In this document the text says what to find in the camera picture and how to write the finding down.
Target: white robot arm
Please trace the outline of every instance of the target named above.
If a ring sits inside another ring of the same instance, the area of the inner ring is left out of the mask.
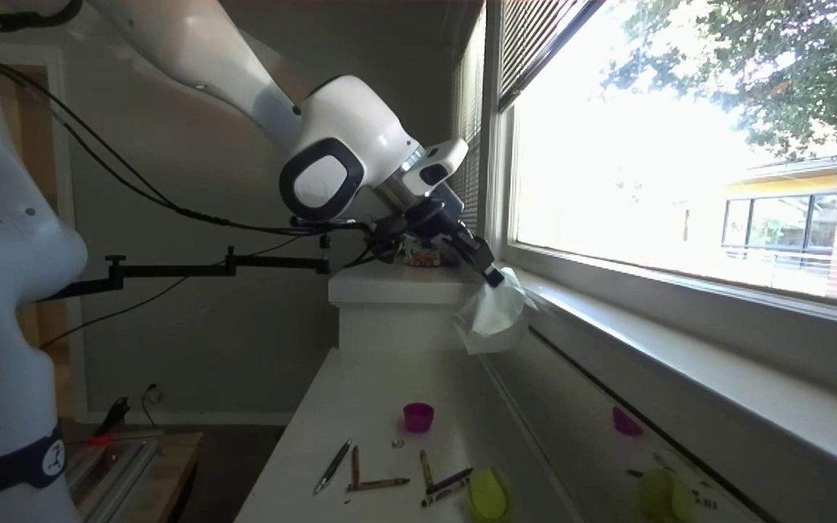
[[[49,20],[81,0],[0,0],[0,27]],[[363,187],[383,195],[401,230],[444,242],[499,284],[489,248],[434,191],[457,171],[466,145],[420,145],[357,79],[324,85],[295,105],[251,52],[219,0],[91,0],[171,79],[251,117],[289,162],[279,191],[303,220],[334,220]],[[84,267],[84,243],[46,207],[0,117],[0,521],[75,521],[61,480],[49,358],[27,346],[14,309],[61,290]]]

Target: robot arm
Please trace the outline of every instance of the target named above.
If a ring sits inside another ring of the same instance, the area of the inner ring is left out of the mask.
[[[468,153],[463,139],[424,147],[356,76],[295,105],[219,0],[91,2],[162,73],[232,105],[289,153],[279,195],[297,217],[334,220],[372,187],[404,223],[398,232],[444,236],[485,283],[499,283],[491,251],[468,232],[463,213],[434,200]]]

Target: tree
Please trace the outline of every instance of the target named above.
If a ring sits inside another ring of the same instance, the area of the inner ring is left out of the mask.
[[[752,145],[789,160],[837,145],[837,0],[624,5],[630,47],[608,85],[713,98],[739,117]]]

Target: white wall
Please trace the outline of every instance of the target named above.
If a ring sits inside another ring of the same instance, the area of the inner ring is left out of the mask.
[[[436,12],[324,9],[316,2],[232,2],[236,20],[300,57],[308,79],[370,73],[367,81],[396,98],[417,137],[441,139],[444,85],[436,54],[444,41]],[[239,113],[168,85],[136,57],[91,9],[65,28],[0,36],[0,44],[59,47],[66,101],[175,200],[255,223],[284,223],[276,147]],[[126,252],[129,261],[219,261],[260,251],[273,239],[189,223],[129,195],[72,145],[75,230],[88,239],[91,271]],[[334,258],[351,255],[351,239],[331,242]],[[300,242],[292,255],[324,255]],[[151,296],[168,283],[132,283],[122,294],[84,299],[84,320]],[[247,271],[239,278],[196,278],[143,310],[88,329],[88,406],[116,394],[136,402],[148,380],[167,390],[162,422],[279,422],[303,397],[321,358],[334,342],[325,277],[300,271]]]

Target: cord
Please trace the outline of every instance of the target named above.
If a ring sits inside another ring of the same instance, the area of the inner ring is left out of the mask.
[[[81,131],[88,131],[88,137],[93,137],[120,166],[126,166],[146,190],[133,187],[132,181],[126,181],[113,166],[109,166],[104,156],[98,156],[88,142],[84,137],[69,129],[69,123],[55,113],[49,107],[49,113],[66,129],[66,133],[113,178],[120,181],[126,190],[132,190],[133,195],[162,207],[162,208],[171,208],[183,217],[191,217],[191,220],[203,220],[203,223],[216,223],[216,226],[229,226],[229,230],[251,230],[251,232],[267,232],[267,236],[300,236],[300,230],[295,226],[260,226],[260,223],[242,223],[242,220],[229,220],[229,217],[220,217],[220,214],[210,214],[210,213],[199,213],[199,208],[189,208],[189,207],[180,207],[175,204],[171,198],[167,198],[139,169],[133,169],[98,131],[93,131],[69,105],[65,105],[59,95],[52,95],[43,85],[39,85],[36,79],[30,79],[27,73],[14,70],[14,68],[7,68],[0,65],[0,76],[14,81],[18,88],[33,88],[36,92],[40,92],[46,101],[59,105]]]
[[[126,317],[126,314],[132,314],[132,310],[136,310],[136,309],[146,309],[146,306],[162,299],[167,294],[171,294],[175,288],[180,288],[187,278],[189,278],[189,277],[183,277],[183,278],[178,278],[178,283],[159,288],[159,290],[151,294],[148,299],[139,299],[139,301],[133,301],[133,306],[129,306],[129,309],[120,309],[120,310],[111,310],[111,314],[93,317],[93,320],[88,320],[88,322],[78,322],[75,329],[69,329],[69,330],[65,330],[65,335],[55,335],[55,338],[49,338],[46,342],[40,342],[40,349],[49,349],[49,346],[55,346],[55,342],[61,342],[61,339],[66,339],[66,338],[72,338],[72,335],[78,335],[78,330],[96,325],[96,322],[109,322],[109,320],[113,320],[113,317]]]

